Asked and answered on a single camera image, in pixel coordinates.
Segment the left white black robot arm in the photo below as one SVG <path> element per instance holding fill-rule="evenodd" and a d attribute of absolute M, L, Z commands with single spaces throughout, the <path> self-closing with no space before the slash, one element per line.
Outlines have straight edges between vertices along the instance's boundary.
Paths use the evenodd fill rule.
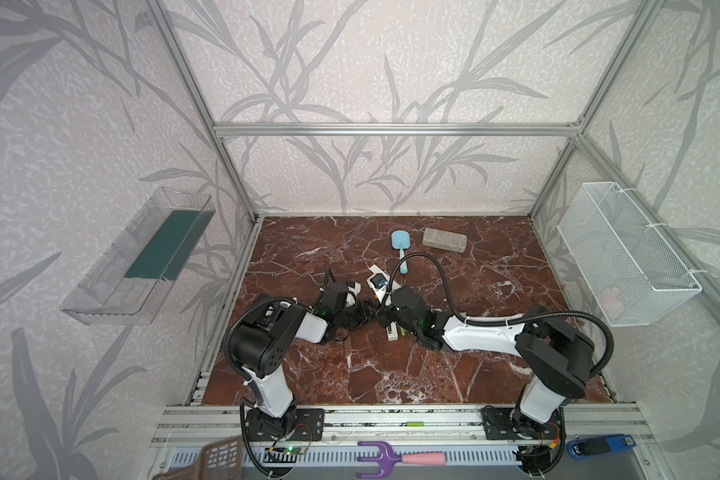
<path fill-rule="evenodd" d="M 360 298 L 360 290 L 357 282 L 330 281 L 313 305 L 262 294 L 228 328 L 225 360 L 250 386 L 260 412 L 281 419 L 295 405 L 282 367 L 294 341 L 324 345 L 339 330 L 350 334 L 374 319 L 374 302 Z"/>

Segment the white remote control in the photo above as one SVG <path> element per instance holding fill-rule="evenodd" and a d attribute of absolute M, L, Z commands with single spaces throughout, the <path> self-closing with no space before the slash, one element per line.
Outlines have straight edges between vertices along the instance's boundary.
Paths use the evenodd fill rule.
<path fill-rule="evenodd" d="M 399 339 L 398 327 L 397 327 L 397 324 L 396 324 L 395 322 L 391 322 L 391 323 L 386 327 L 386 335 L 387 335 L 387 339 L 388 339 L 390 342 L 396 341 L 396 340 Z"/>

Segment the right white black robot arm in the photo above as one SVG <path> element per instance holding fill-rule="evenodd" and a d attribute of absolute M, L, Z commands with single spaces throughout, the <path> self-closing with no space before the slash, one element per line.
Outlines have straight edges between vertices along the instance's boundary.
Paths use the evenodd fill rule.
<path fill-rule="evenodd" d="M 561 312 L 538 309 L 509 317 L 460 319 L 430 309 L 408 286 L 373 289 L 379 313 L 435 351 L 486 351 L 521 358 L 533 372 L 514 421 L 545 424 L 566 401 L 581 399 L 593 373 L 594 343 Z"/>

